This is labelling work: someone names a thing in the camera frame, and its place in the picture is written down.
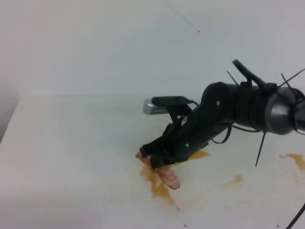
black robotic arm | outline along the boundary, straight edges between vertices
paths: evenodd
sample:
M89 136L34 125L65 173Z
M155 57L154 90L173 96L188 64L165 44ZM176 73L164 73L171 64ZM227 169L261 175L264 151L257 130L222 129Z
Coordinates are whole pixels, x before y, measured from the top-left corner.
M162 136L140 148L142 157L151 156L153 168L186 161L222 131L228 129L230 133L234 123L279 135L305 130L302 92L265 83L238 60L233 64L247 81L240 85L223 82L209 85L193 110L188 106L193 101L182 96L145 100L146 114L169 113L173 120Z

white wall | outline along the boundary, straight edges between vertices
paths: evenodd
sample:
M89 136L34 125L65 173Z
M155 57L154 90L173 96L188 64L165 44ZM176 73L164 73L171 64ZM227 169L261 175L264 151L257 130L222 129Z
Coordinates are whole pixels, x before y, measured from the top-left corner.
M302 0L2 0L0 137L17 97L199 99L209 83L230 82L226 70L242 80L234 58L280 83L280 72L305 67L304 21Z

white surface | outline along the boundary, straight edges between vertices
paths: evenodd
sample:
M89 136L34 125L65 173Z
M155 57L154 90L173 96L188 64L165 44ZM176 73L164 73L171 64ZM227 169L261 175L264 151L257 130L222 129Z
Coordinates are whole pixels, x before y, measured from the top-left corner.
M138 148L168 115L147 116L142 98L64 97L19 102L0 145L1 229L285 228L305 202L305 174L292 159L303 137L234 130L211 154L174 168L181 211L153 198ZM223 187L236 175L237 187ZM294 229L303 229L305 216Z
M166 1L201 34L164 0L1 0L0 92L199 97L226 70L242 79L235 58L276 83L304 68L303 0Z

orange stain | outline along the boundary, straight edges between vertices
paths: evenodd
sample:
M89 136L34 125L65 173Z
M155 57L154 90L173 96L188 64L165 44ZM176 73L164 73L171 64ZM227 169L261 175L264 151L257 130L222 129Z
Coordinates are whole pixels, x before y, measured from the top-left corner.
M194 153L193 155L191 155L187 160L190 161L190 160L197 160L197 159L200 159L200 158L203 158L205 156L209 156L210 154L204 150L198 150L196 153Z
M196 160L200 159L206 156L209 156L210 154L204 150L199 150L196 153L194 153L192 156L188 158L188 160ZM151 192L152 196L154 198L163 198L166 199L168 204L174 205L176 209L179 211L180 208L175 203L174 199L172 198L168 187L160 180L159 175L157 173L157 170L153 171L148 166L144 166L141 170L141 175L146 179L146 181L149 181L151 184Z
M237 187L243 180L244 180L244 178L242 175L236 175L234 180L224 183L223 185L221 185L221 187L223 187L223 188Z
M287 155L280 155L281 158L289 157L292 158L296 165L299 167L299 169L303 172L305 172L305 161L303 159L303 155L301 154L287 154Z
M170 205L175 205L177 210L180 210L173 200L167 186L160 180L159 175L152 171L149 167L144 166L141 170L141 175L150 182L151 192L154 198L160 197L166 199Z

black cable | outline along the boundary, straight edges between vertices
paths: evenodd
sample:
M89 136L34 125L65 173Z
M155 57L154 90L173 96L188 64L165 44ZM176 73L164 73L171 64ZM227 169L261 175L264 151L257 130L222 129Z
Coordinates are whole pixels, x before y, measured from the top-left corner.
M196 101L194 101L194 100L191 100L190 103L191 104L195 104L196 106L199 106L199 104Z
M244 129L244 128L241 128L241 127L235 126L235 125L233 125L232 127L235 128L235 129L242 130L242 131L245 131L245 132L250 132L250 133L259 133L259 132L261 132L260 130L248 130L248 129Z
M265 135L266 135L266 133L267 133L267 132L264 132L264 135L263 135L263 138L262 138L262 141L261 141L261 146L259 147L259 151L258 151L258 155L257 155L257 158L256 158L255 167L257 166L258 159L259 159L259 156L260 156L261 151L262 151L262 147L263 147L263 143L264 143L264 140L265 140Z
M305 204L303 205L303 207L299 210L299 212L297 213L297 215L293 218L293 220L289 223L289 225L286 227L286 229L290 229L292 228L292 226L295 224L295 222L300 218L300 216L302 215L302 213L305 211Z
M227 134L225 135L225 138L224 138L223 141L221 141L221 142L216 142L216 141L214 141L214 139L212 139L212 141L213 141L214 143L216 143L216 144L223 144L223 143L225 143L225 142L229 139L230 134L231 134L231 131L232 131L232 127L230 126L230 127L228 128Z

